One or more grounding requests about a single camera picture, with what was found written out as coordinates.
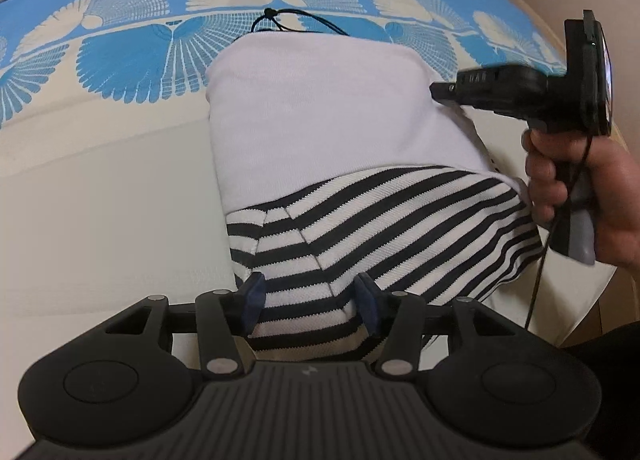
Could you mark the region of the striped black white garment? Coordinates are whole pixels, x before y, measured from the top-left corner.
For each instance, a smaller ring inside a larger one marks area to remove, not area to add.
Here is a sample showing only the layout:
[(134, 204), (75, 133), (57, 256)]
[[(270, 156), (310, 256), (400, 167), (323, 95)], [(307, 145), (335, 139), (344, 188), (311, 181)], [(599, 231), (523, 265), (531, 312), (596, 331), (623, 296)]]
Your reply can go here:
[(413, 49), (257, 32), (209, 65), (206, 98), (232, 271), (265, 287), (259, 358), (363, 357), (380, 340), (358, 275), (445, 305), (483, 300), (541, 255), (525, 185)]

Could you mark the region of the blue white patterned bedspread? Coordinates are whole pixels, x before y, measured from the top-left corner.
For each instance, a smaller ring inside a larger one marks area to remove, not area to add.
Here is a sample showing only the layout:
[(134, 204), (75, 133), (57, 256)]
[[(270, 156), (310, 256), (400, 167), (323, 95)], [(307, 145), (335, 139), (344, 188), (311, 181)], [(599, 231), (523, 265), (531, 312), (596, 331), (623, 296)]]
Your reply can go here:
[(201, 372), (195, 300), (235, 291), (206, 72), (248, 34), (566, 72), (516, 0), (10, 0), (1, 8), (1, 453), (20, 459), (587, 459), (593, 374), (466, 295), (419, 370), (363, 357)]

